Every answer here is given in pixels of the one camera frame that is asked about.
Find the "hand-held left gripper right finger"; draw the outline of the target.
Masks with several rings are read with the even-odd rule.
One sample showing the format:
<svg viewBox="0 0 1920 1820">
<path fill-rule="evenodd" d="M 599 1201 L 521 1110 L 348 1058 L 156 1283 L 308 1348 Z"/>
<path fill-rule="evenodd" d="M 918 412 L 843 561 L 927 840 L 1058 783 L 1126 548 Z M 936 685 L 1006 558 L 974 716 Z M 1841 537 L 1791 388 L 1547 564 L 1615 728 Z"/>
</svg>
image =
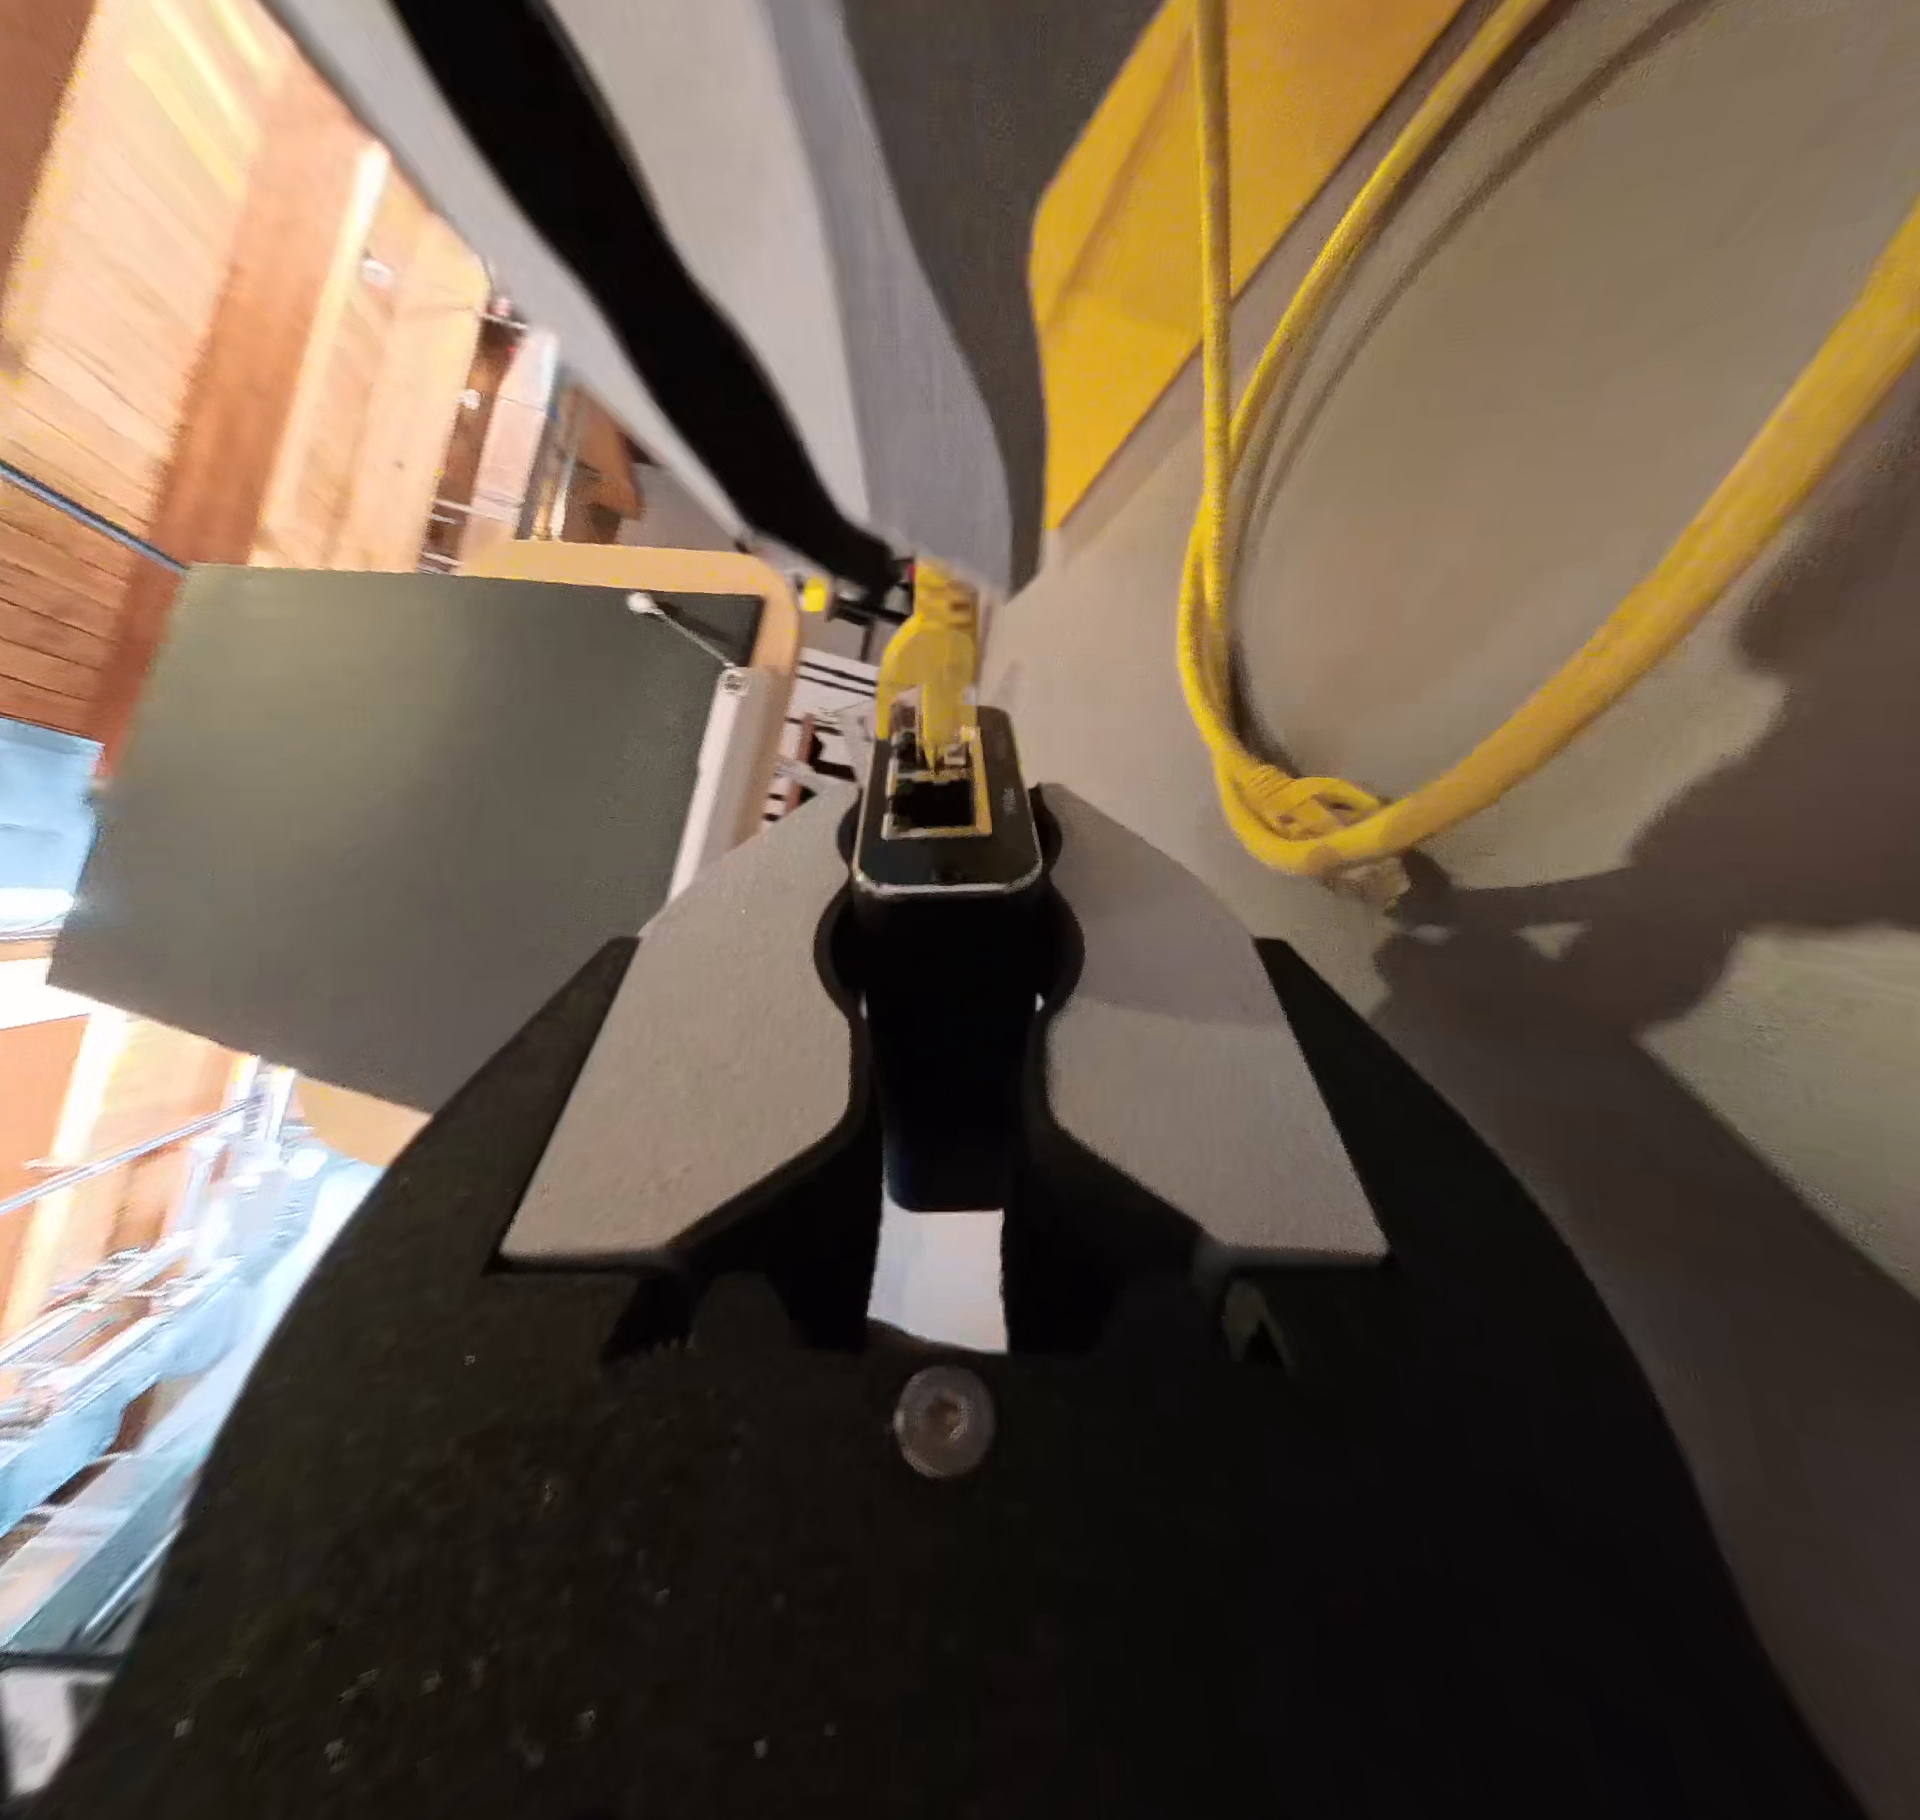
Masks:
<svg viewBox="0 0 1920 1820">
<path fill-rule="evenodd" d="M 1003 1234 L 1013 1345 L 1146 1328 L 1239 1348 L 1254 1319 L 1375 1298 L 1387 1234 L 1251 935 L 1072 789 L 1035 804 L 1051 847 Z"/>
</svg>

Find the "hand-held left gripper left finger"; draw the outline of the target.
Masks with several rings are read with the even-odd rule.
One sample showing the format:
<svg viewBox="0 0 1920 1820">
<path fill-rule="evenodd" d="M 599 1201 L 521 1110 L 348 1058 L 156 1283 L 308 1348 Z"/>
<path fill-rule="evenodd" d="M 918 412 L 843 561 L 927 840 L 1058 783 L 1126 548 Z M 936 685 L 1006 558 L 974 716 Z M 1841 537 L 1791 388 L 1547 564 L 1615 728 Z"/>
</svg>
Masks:
<svg viewBox="0 0 1920 1820">
<path fill-rule="evenodd" d="M 860 1348 L 876 1097 L 837 965 L 849 783 L 701 871 L 641 931 L 500 1257 L 630 1272 L 690 1321 L 760 1278 L 814 1348 Z"/>
</svg>

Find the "black ethernet port adapter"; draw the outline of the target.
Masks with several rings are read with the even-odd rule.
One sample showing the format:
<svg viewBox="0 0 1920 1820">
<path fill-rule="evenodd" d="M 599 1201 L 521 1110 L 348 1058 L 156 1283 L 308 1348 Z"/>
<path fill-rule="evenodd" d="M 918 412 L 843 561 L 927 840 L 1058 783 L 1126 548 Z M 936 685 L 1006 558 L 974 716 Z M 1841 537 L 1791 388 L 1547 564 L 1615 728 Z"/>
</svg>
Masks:
<svg viewBox="0 0 1920 1820">
<path fill-rule="evenodd" d="M 967 708 L 924 752 L 890 706 L 852 840 L 852 921 L 886 1197 L 917 1214 L 1006 1205 L 1039 1002 L 1044 836 L 1009 714 Z"/>
</svg>

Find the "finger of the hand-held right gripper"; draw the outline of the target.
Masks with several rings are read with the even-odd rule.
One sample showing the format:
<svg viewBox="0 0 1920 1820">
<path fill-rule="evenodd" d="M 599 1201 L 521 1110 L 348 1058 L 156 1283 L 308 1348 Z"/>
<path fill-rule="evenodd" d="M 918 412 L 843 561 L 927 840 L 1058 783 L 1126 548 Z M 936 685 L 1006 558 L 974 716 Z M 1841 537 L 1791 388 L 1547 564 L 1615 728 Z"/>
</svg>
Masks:
<svg viewBox="0 0 1920 1820">
<path fill-rule="evenodd" d="M 771 374 L 672 241 L 549 0 L 262 1 L 720 523 L 839 580 L 900 579 L 898 551 L 832 500 Z"/>
<path fill-rule="evenodd" d="M 839 511 L 1044 548 L 1044 194 L 1163 0 L 540 0 Z"/>
</svg>

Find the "yellow plastic bin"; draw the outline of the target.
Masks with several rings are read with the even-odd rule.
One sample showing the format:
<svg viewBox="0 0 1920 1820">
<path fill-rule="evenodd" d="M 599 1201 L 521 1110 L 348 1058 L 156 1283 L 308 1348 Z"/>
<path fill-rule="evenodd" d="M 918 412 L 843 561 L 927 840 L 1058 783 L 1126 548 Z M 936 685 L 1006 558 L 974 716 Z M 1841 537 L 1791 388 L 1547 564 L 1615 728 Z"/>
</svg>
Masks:
<svg viewBox="0 0 1920 1820">
<path fill-rule="evenodd" d="M 1226 0 L 1244 289 L 1467 0 Z M 1198 0 L 1163 0 L 1038 208 L 1029 249 L 1058 529 L 1201 342 Z"/>
</svg>

